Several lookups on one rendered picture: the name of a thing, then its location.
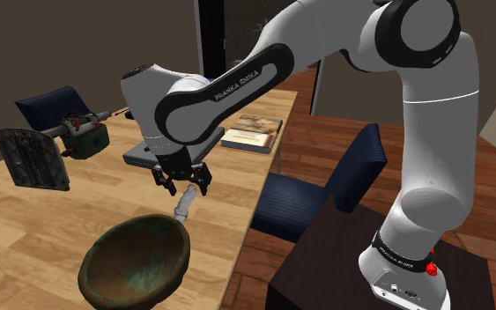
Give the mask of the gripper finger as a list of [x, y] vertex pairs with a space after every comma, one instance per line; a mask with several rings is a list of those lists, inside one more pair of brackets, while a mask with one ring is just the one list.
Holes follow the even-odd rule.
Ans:
[[195, 164], [192, 166], [193, 173], [189, 177], [192, 183], [195, 183], [203, 196], [207, 195], [207, 190], [211, 184], [212, 176], [208, 166], [205, 163]]
[[165, 189], [168, 190], [168, 192], [171, 196], [175, 196], [175, 194], [177, 193], [177, 190], [173, 184], [173, 180], [171, 177], [166, 177], [163, 174], [163, 172], [158, 168], [152, 169], [152, 176], [153, 176], [155, 183], [158, 186], [164, 187]]

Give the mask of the grey closed laptop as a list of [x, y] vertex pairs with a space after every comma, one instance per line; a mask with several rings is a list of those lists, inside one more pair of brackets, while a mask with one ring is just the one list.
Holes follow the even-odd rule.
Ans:
[[[192, 164], [198, 164], [204, 160], [204, 157], [213, 149], [219, 142], [220, 138], [225, 134], [223, 127], [218, 127], [211, 134], [210, 138], [203, 143], [196, 145], [188, 145], [189, 156]], [[147, 144], [141, 142], [134, 148], [130, 149], [122, 155], [126, 164], [139, 166], [143, 168], [154, 168], [159, 162], [154, 154], [147, 149]]]

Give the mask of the brown cover book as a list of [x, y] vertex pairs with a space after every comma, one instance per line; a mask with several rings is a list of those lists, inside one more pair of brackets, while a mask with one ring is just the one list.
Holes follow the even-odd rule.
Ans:
[[281, 119], [243, 114], [234, 123], [232, 129], [246, 130], [257, 133], [278, 133], [282, 127]]

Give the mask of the green brown bowl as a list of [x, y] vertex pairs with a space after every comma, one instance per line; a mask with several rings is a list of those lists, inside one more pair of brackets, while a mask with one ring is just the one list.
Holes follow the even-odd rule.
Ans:
[[151, 310], [181, 285], [190, 240], [167, 215], [131, 218], [102, 234], [86, 252], [78, 288], [96, 310]]

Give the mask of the green box with grey rod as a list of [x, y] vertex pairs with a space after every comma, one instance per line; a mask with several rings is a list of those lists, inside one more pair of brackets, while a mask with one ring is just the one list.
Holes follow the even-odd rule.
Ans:
[[107, 127], [102, 122], [110, 116], [108, 111], [99, 114], [70, 111], [54, 128], [43, 130], [43, 133], [62, 139], [63, 157], [89, 159], [109, 146]]

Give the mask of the dark blue chair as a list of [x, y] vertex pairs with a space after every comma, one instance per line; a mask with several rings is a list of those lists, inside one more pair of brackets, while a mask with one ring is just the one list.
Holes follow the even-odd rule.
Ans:
[[338, 210], [353, 212], [387, 163], [379, 125], [370, 123], [352, 141], [323, 187], [269, 173], [250, 227], [295, 243], [329, 197]]
[[66, 85], [43, 95], [15, 102], [30, 127], [43, 131], [58, 125], [70, 112], [88, 114], [90, 109], [71, 86]]

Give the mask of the wooden table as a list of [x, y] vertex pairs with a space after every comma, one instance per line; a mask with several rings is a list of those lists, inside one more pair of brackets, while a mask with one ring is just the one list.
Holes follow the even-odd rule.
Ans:
[[[0, 310], [92, 310], [78, 270], [92, 244], [129, 218], [172, 215], [179, 199], [123, 154], [141, 140], [115, 107], [109, 146], [87, 160], [67, 159], [70, 189], [20, 188], [0, 162]], [[273, 154], [218, 146], [206, 156], [212, 181], [189, 207], [191, 257], [180, 288], [155, 310], [263, 310], [270, 273], [245, 271], [245, 245]]]

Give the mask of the dark grey ribbed panel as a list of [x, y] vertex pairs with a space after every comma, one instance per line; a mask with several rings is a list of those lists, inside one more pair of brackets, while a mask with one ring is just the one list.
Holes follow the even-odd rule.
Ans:
[[53, 137], [32, 129], [0, 129], [0, 152], [16, 186], [70, 189], [63, 157]]

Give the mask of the dark robot stand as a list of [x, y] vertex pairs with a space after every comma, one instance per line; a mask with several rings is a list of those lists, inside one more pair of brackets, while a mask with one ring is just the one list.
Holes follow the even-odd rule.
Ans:
[[[359, 271], [384, 218], [362, 205], [342, 212], [329, 198], [270, 280], [265, 310], [401, 310], [375, 297]], [[496, 310], [486, 259], [443, 240], [434, 250], [451, 310]]]

